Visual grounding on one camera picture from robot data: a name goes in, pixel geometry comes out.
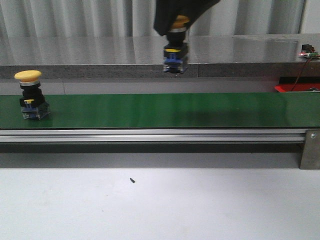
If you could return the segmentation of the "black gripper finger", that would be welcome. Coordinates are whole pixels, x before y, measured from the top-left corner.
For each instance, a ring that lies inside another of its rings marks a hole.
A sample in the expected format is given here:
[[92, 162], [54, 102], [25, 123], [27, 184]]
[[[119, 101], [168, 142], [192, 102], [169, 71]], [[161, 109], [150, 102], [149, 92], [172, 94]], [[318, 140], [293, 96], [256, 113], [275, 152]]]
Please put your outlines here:
[[203, 13], [219, 2], [220, 0], [188, 0], [184, 6], [184, 15], [189, 19], [186, 27], [190, 28]]
[[154, 30], [160, 35], [166, 35], [172, 28], [177, 16], [187, 16], [183, 13], [190, 3], [189, 0], [156, 0]]

